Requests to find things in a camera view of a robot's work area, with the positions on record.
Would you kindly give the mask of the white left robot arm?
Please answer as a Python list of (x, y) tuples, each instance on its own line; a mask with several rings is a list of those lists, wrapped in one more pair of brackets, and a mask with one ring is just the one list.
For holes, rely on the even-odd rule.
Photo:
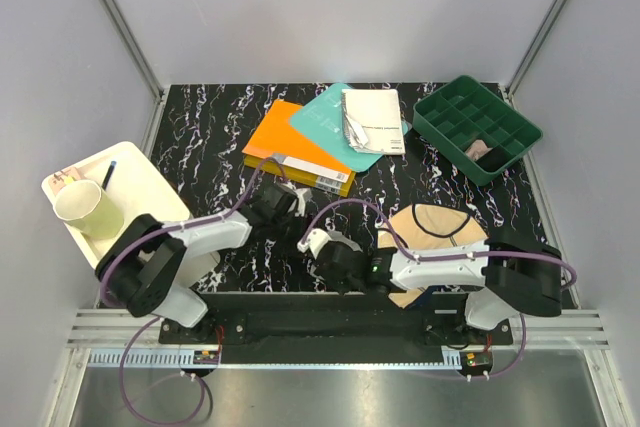
[(199, 257), (244, 246), (252, 238), (306, 229), (309, 188), (274, 183), (232, 209), (180, 222), (160, 222), (150, 214), (134, 218), (95, 267), (103, 302), (123, 306), (134, 317), (154, 314), (180, 324), (196, 343), (215, 333), (216, 319), (179, 272), (195, 268)]

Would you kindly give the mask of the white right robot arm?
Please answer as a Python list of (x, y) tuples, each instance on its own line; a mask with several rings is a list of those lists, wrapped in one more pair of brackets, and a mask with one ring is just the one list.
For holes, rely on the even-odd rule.
[(472, 287), (454, 331), (476, 343), (517, 314), (558, 317), (562, 311), (560, 252), (517, 233), (433, 250), (410, 250), (397, 235), (391, 247), (367, 255), (340, 233), (315, 228), (297, 248), (315, 260), (331, 289), (343, 294), (409, 292), (441, 286)]

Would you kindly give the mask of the grey underwear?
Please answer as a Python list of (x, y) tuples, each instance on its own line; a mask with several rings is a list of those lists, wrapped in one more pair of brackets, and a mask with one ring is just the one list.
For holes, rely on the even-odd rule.
[(316, 272), (321, 277), (342, 278), (353, 273), (362, 261), (361, 247), (340, 232), (337, 241), (329, 242), (314, 258)]

